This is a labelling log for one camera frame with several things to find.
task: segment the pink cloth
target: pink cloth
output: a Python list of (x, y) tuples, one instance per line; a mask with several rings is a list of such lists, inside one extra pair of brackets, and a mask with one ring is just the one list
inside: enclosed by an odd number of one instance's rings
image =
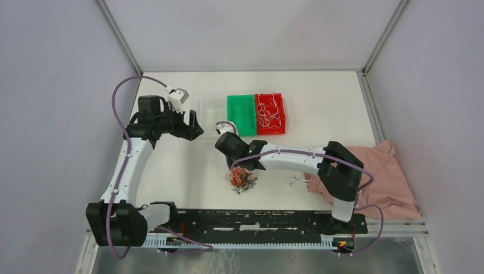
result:
[[(374, 148), (348, 147), (348, 150), (358, 157), (365, 165), (365, 169), (375, 177), (375, 181), (360, 193), (358, 207), (376, 204), (382, 208), (385, 219), (422, 219), (422, 213), (415, 207), (416, 201), (412, 191), (395, 159), (395, 146), (392, 142), (386, 140)], [(305, 177), (309, 180), (309, 192), (318, 192), (326, 202), (333, 203), (333, 197), (317, 175), (305, 174)], [(360, 185), (368, 180), (369, 177), (363, 174)], [(380, 213), (373, 207), (358, 213), (380, 219)]]

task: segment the table surface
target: table surface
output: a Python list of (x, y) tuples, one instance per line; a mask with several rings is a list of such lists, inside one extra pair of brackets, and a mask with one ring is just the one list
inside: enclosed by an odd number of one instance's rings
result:
[[(302, 172), (260, 171), (257, 184), (246, 193), (232, 191), (225, 178), (225, 157), (215, 149), (216, 119), (226, 119), (227, 95), (280, 92), (287, 116), (286, 134), (243, 138), (291, 147), (324, 147), (335, 140), (345, 146), (375, 145), (363, 95), (354, 71), (279, 72), (150, 72), (145, 73), (190, 94), (185, 110), (196, 110), (205, 134), (189, 142), (163, 135), (141, 178), (136, 205), (175, 202), (178, 208), (330, 210), (318, 194), (303, 184), (287, 186)], [(138, 96), (166, 96), (148, 79)], [(137, 103), (133, 114), (137, 112)]]

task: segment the tangled cable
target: tangled cable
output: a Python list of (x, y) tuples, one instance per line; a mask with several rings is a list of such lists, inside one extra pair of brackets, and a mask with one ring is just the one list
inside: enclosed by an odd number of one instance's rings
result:
[[(272, 98), (269, 99), (269, 102), (270, 102), (270, 105), (269, 105), (270, 108), (275, 109), (276, 112), (271, 113), (270, 111), (267, 110), (267, 106), (265, 105), (265, 103), (259, 103), (257, 105), (257, 113), (259, 114), (259, 116), (257, 117), (257, 122), (262, 127), (265, 127), (265, 128), (281, 127), (282, 124), (281, 124), (281, 116), (279, 114), (279, 106), (277, 105), (274, 93), (272, 94)], [(271, 122), (273, 120), (276, 120), (279, 123), (279, 125), (273, 124), (271, 126)]]
[(256, 185), (258, 175), (259, 173), (257, 171), (248, 172), (243, 167), (235, 167), (226, 177), (233, 186), (232, 190), (240, 195), (242, 192), (247, 192)]

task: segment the gray wall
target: gray wall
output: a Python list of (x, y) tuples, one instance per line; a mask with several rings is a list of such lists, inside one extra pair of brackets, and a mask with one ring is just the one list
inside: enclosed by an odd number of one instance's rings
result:
[(105, 0), (144, 71), (362, 68), (399, 0)]
[(0, 273), (72, 273), (121, 145), (111, 92), (133, 72), (92, 0), (3, 1), (0, 41)]
[(413, 0), (369, 74), (442, 273), (483, 273), (484, 1)]

